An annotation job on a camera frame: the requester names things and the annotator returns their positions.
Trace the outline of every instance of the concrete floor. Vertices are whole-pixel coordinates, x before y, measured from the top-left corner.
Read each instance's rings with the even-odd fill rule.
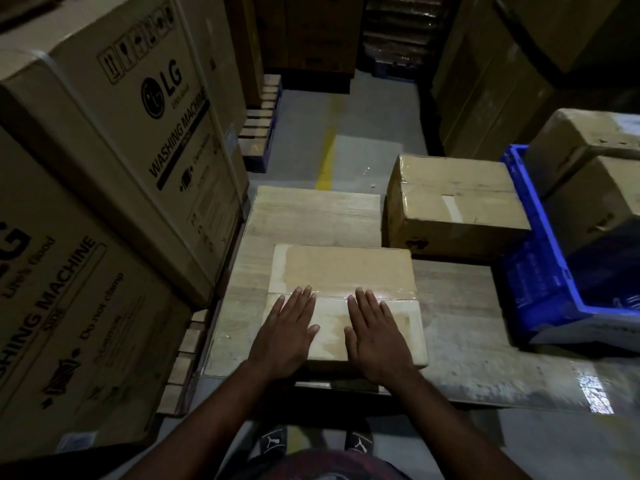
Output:
[[[398,153],[426,154],[412,84],[357,73],[350,95],[285,91],[281,104],[269,170],[251,175],[251,197],[264,184],[384,195]],[[193,407],[219,384],[219,379],[201,379]],[[470,415],[535,479],[640,479],[640,418],[517,409]],[[377,456],[414,479],[442,478],[406,417],[368,421]],[[166,419],[158,440],[178,423]],[[250,449],[253,427],[245,423],[225,461]],[[344,444],[343,431],[293,428],[289,434],[301,445],[341,449]],[[119,478],[142,455],[106,478]]]

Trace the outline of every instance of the yellow floor line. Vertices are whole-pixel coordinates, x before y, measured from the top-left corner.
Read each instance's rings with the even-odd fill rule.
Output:
[[[342,108],[342,96],[331,94],[329,99],[328,124],[324,131],[324,141],[322,145],[322,160],[320,161],[320,171],[316,180],[316,190],[331,190],[333,179],[333,161],[335,159],[335,147],[333,142],[337,134],[338,114]]]

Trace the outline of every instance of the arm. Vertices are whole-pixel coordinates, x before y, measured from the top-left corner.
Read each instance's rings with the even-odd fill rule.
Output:
[[[292,375],[306,361],[319,330],[309,328],[316,306],[311,288],[278,298],[253,342],[249,358],[166,439],[124,476],[126,480],[191,480],[216,469],[270,381]]]
[[[348,306],[353,325],[344,331],[349,361],[398,398],[445,478],[529,478],[422,377],[384,301],[378,304],[372,291],[358,288]]]

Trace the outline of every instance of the right hand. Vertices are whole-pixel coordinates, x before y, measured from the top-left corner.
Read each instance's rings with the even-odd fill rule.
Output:
[[[373,291],[356,290],[347,298],[352,327],[344,335],[349,362],[375,384],[387,389],[418,373],[411,352],[384,301],[378,304]]]

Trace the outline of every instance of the left hand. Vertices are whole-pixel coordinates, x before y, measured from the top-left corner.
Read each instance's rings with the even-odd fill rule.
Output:
[[[263,370],[268,380],[291,376],[307,360],[320,325],[309,327],[316,307],[311,286],[296,288],[288,302],[278,298],[253,341],[247,362]]]

